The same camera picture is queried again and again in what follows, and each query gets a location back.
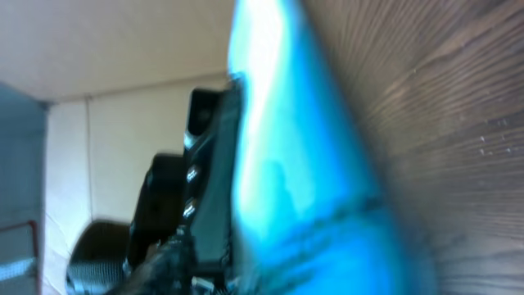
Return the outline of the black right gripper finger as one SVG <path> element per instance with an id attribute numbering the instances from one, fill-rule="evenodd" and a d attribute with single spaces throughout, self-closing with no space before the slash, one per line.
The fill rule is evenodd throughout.
<path id="1" fill-rule="evenodd" d="M 192 238 L 172 237 L 106 295 L 186 295 L 196 264 Z"/>

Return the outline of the blue Galaxy smartphone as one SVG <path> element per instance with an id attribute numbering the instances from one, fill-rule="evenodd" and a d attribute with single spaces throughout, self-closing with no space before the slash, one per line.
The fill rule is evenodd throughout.
<path id="1" fill-rule="evenodd" d="M 410 294 L 384 192 L 298 1 L 240 1 L 233 213 L 241 294 Z"/>

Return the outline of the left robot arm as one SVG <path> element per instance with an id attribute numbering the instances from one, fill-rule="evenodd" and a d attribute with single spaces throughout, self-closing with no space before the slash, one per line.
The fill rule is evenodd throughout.
<path id="1" fill-rule="evenodd" d="M 95 220 L 65 273 L 69 294 L 231 294 L 231 194 L 242 98 L 190 95 L 183 152 L 157 153 L 128 224 Z"/>

